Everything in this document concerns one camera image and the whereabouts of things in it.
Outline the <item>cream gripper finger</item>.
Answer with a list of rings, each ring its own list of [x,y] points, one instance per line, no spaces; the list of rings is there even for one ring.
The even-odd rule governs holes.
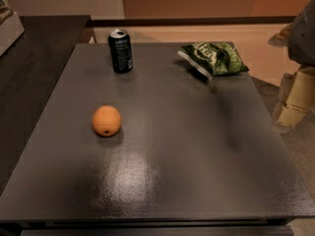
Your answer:
[[[315,105],[315,68],[301,66],[284,73],[273,118],[278,125],[294,128]]]

